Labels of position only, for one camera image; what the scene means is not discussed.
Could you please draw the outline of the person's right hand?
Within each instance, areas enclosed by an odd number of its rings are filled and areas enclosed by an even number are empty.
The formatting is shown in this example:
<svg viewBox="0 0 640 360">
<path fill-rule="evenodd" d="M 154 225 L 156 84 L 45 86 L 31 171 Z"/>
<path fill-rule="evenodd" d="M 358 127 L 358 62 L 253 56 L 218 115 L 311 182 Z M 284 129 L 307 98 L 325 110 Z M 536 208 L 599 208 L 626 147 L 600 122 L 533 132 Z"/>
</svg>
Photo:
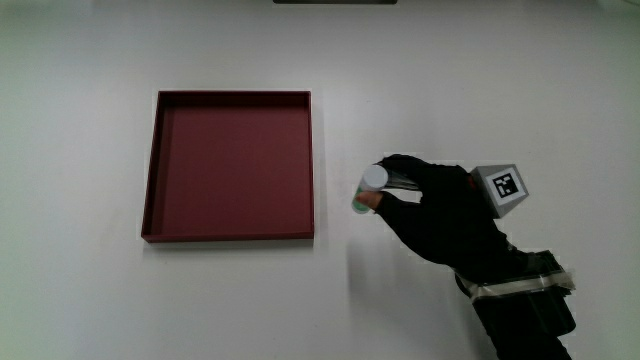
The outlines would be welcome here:
<svg viewBox="0 0 640 360">
<path fill-rule="evenodd" d="M 417 255 L 477 282 L 526 268 L 527 255 L 498 230 L 462 167 L 399 154 L 379 164 L 414 181 L 420 201 L 406 202 L 387 191 L 364 191 L 356 201 L 374 210 Z"/>
</svg>

